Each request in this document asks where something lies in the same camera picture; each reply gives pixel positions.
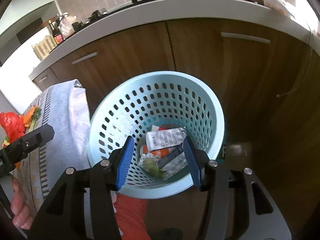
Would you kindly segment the person's left hand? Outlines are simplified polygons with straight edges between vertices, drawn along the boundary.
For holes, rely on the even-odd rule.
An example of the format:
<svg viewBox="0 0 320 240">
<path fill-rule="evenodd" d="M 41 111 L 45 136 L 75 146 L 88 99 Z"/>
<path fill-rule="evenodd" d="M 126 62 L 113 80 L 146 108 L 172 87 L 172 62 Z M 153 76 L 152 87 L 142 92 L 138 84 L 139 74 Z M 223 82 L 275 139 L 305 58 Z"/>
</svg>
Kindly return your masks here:
<svg viewBox="0 0 320 240">
<path fill-rule="evenodd" d="M 27 204 L 27 197 L 17 178 L 12 178 L 12 188 L 14 195 L 11 202 L 11 211 L 14 214 L 12 223 L 16 228 L 29 230 L 33 223 L 33 217 L 30 214 L 30 208 Z"/>
</svg>

